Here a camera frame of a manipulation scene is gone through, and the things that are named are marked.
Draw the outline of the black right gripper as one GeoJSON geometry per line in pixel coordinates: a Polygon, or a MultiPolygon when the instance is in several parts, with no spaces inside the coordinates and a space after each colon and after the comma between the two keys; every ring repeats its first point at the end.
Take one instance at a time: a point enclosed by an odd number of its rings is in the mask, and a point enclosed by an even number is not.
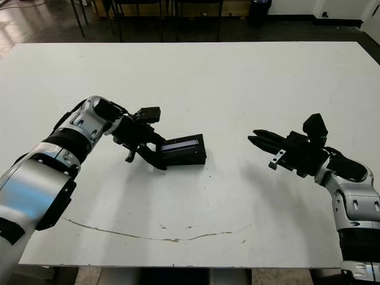
{"type": "Polygon", "coordinates": [[[286,138],[264,129],[253,130],[253,133],[255,136],[248,136],[253,145],[262,151],[275,153],[268,165],[273,170],[281,166],[290,171],[295,170],[302,178],[315,176],[328,157],[324,148],[327,133],[319,136],[310,132],[312,136],[308,137],[291,131],[286,138]]]}

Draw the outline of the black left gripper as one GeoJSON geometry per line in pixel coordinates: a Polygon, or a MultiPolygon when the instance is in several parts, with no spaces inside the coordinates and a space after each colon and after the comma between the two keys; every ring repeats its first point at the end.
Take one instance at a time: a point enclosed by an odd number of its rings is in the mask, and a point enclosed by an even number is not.
{"type": "Polygon", "coordinates": [[[130,116],[123,116],[119,126],[112,132],[112,136],[115,143],[129,150],[126,162],[133,162],[135,155],[139,154],[156,169],[167,169],[162,155],[147,146],[148,143],[163,145],[166,140],[155,133],[154,128],[147,123],[137,122],[130,116]]]}

